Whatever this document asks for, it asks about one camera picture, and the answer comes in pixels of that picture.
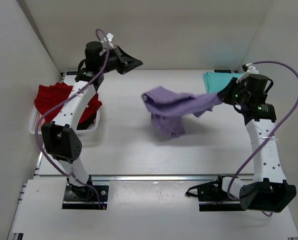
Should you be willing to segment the purple t shirt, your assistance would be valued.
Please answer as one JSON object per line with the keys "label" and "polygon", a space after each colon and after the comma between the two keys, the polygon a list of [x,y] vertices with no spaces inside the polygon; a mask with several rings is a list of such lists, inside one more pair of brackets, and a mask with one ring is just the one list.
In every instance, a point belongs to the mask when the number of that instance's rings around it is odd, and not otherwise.
{"label": "purple t shirt", "polygon": [[177,93],[162,86],[143,93],[141,99],[151,114],[153,126],[168,139],[185,134],[184,116],[199,118],[205,112],[211,112],[214,106],[222,104],[216,93]]}

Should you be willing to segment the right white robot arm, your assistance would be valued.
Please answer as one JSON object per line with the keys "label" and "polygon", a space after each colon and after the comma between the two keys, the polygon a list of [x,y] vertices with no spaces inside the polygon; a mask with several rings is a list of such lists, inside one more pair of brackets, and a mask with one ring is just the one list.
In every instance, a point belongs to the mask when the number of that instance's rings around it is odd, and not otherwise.
{"label": "right white robot arm", "polygon": [[275,131],[275,108],[266,102],[273,81],[261,74],[250,74],[239,80],[233,77],[217,95],[243,116],[252,154],[245,161],[253,162],[253,180],[245,183],[237,176],[222,177],[213,187],[218,200],[238,200],[244,210],[279,213],[296,196],[296,187],[288,184],[282,170]]}

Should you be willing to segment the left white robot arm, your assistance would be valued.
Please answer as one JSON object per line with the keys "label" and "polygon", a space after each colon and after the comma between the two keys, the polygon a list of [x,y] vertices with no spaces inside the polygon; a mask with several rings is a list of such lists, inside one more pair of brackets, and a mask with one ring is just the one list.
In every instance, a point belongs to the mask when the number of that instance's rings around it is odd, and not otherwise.
{"label": "left white robot arm", "polygon": [[104,74],[117,71],[124,75],[143,63],[125,53],[119,46],[92,41],[86,44],[85,58],[78,65],[77,76],[69,97],[54,109],[59,113],[41,127],[43,155],[67,178],[72,192],[83,200],[98,197],[91,176],[80,159],[82,143],[77,136],[80,118],[104,80]]}

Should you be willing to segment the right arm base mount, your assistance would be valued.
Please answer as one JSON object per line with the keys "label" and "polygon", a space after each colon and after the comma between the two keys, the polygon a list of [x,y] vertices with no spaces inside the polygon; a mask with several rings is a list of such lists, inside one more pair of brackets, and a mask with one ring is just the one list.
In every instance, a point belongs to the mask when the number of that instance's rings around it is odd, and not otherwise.
{"label": "right arm base mount", "polygon": [[238,200],[228,198],[227,192],[222,189],[223,178],[226,175],[219,175],[216,180],[198,184],[190,187],[186,197],[198,198],[200,212],[241,212]]}

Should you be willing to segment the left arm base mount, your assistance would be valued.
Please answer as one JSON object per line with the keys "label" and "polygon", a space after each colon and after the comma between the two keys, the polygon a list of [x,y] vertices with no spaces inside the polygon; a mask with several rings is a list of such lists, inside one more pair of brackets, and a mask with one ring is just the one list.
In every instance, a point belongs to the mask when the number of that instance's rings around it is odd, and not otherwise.
{"label": "left arm base mount", "polygon": [[66,184],[62,209],[65,210],[106,210],[108,207],[109,185],[93,185],[97,193],[89,187]]}

